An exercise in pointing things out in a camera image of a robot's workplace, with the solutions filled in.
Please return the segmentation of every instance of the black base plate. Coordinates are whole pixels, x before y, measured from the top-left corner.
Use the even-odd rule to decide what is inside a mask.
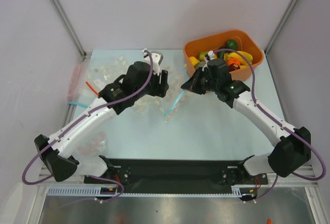
[[[230,194],[235,184],[255,185],[255,177],[241,180],[240,161],[120,160],[109,159],[126,193]],[[257,175],[261,184],[267,176]],[[107,183],[105,181],[85,183]]]

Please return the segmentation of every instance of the green lime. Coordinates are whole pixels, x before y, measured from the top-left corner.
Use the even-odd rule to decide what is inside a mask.
[[[238,49],[238,44],[235,40],[227,40],[226,48],[232,49],[232,50],[237,50]]]

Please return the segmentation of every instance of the orange wire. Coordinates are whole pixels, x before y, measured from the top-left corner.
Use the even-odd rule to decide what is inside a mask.
[[[257,186],[257,184],[259,184],[259,187],[257,187],[256,189],[260,189],[261,188],[261,182],[260,182],[260,180],[257,177],[255,177],[254,178],[254,181],[256,182],[256,186]]]
[[[98,96],[98,92],[92,87],[91,84],[89,84],[89,82],[86,81],[87,86]]]

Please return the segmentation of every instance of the orange plastic bin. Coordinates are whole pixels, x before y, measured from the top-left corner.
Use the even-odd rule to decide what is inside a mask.
[[[189,61],[189,57],[198,58],[198,54],[202,51],[216,50],[226,44],[227,40],[234,39],[238,43],[238,50],[250,53],[253,57],[252,66],[256,68],[263,61],[263,53],[260,48],[254,43],[250,36],[241,30],[230,30],[221,32],[216,35],[211,35],[198,40],[188,42],[184,47],[186,56],[187,73],[191,77],[195,68]],[[245,81],[251,76],[250,68],[241,68],[231,72],[233,80]]]

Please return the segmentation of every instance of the metal pole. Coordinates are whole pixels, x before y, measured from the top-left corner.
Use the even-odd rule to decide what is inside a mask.
[[[299,0],[291,0],[288,8],[286,9],[284,15],[282,16],[281,21],[279,22],[277,28],[275,29],[275,32],[273,33],[267,47],[265,50],[265,54],[266,56],[268,56],[269,51],[272,49],[274,42],[276,41],[277,36],[279,35],[279,33],[281,32],[282,28],[284,27],[284,25],[286,24],[288,18],[290,17],[290,14],[292,13],[293,9],[295,8],[296,4],[298,3]]]
[[[53,7],[55,8],[58,16],[60,17],[64,27],[66,28],[67,32],[69,33],[70,38],[72,39],[72,41],[74,42],[77,50],[79,51],[81,57],[84,59],[85,58],[85,51],[83,46],[81,45],[81,42],[79,41],[79,38],[76,34],[76,32],[74,31],[72,24],[70,23],[61,3],[59,0],[50,0]]]

